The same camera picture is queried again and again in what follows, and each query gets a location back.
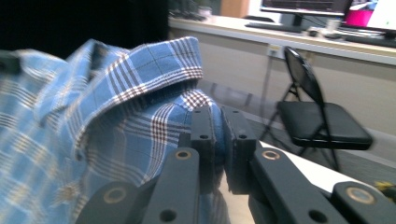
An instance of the chair seat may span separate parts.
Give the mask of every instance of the chair seat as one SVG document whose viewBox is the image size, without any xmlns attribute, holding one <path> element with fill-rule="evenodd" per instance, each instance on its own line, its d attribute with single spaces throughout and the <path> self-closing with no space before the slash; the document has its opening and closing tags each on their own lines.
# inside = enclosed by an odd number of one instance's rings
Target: chair seat
<svg viewBox="0 0 396 224">
<path fill-rule="evenodd" d="M 313 102 L 279 102 L 277 110 L 293 144 L 299 147 L 326 147 L 332 149 L 365 150 L 373 143 L 373 138 L 343 107 L 325 104 L 332 142 L 325 140 L 326 133 L 313 137 L 322 123 L 319 107 Z"/>
</svg>

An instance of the black folding chair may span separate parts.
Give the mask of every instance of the black folding chair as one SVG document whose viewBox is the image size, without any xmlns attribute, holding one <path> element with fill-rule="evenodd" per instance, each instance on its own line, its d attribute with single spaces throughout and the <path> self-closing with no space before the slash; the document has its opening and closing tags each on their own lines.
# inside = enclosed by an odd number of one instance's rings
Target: black folding chair
<svg viewBox="0 0 396 224">
<path fill-rule="evenodd" d="M 266 125 L 262 139 L 270 133 L 279 142 L 271 133 L 271 125 L 279 115 L 291 142 L 301 147 L 297 153 L 299 156 L 309 147 L 328 148 L 332 153 L 332 167 L 339 171 L 335 149 L 366 150 L 373 143 L 373 138 L 343 107 L 324 102 L 311 66 L 295 49 L 285 47 L 284 53 L 291 84 L 276 104 L 276 112 Z M 300 91 L 312 101 L 303 101 Z M 287 101 L 290 95 L 297 100 Z"/>
</svg>

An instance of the plaid shirt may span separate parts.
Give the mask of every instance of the plaid shirt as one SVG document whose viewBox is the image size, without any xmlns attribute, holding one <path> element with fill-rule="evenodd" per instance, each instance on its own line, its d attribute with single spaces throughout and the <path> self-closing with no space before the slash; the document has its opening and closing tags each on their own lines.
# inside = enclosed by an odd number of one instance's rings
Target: plaid shirt
<svg viewBox="0 0 396 224">
<path fill-rule="evenodd" d="M 21 72 L 0 74 L 0 223 L 73 223 L 103 185 L 146 183 L 202 105 L 221 170 L 220 111 L 196 89 L 195 38 L 132 50 L 90 40 L 66 61 L 17 53 Z M 201 223 L 228 221 L 219 192 L 202 195 L 200 208 Z"/>
</svg>

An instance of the pink object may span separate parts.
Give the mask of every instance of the pink object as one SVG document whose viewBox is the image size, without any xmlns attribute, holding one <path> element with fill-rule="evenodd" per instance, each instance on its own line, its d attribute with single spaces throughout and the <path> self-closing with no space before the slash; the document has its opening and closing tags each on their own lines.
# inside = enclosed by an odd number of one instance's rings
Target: pink object
<svg viewBox="0 0 396 224">
<path fill-rule="evenodd" d="M 367 26 L 372 15 L 371 10 L 349 10 L 346 15 L 346 25 Z"/>
</svg>

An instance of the keyboard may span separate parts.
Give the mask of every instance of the keyboard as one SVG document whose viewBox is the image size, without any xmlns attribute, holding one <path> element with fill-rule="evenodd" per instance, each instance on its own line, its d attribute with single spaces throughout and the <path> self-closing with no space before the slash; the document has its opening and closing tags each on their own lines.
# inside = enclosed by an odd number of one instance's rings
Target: keyboard
<svg viewBox="0 0 396 224">
<path fill-rule="evenodd" d="M 263 30 L 275 30 L 275 31 L 284 31 L 284 32 L 291 32 L 291 33 L 301 33 L 303 28 L 300 26 L 287 26 L 287 25 L 275 25 L 275 24 L 266 24 L 266 23 L 259 23 L 259 22 L 250 22 L 245 25 L 246 27 L 250 28 L 258 28 Z"/>
<path fill-rule="evenodd" d="M 396 40 L 395 39 L 380 39 L 380 38 L 372 38 L 366 36 L 356 36 L 356 35 L 347 35 L 345 36 L 346 41 L 367 44 L 367 45 L 375 45 L 387 48 L 396 49 Z"/>
</svg>

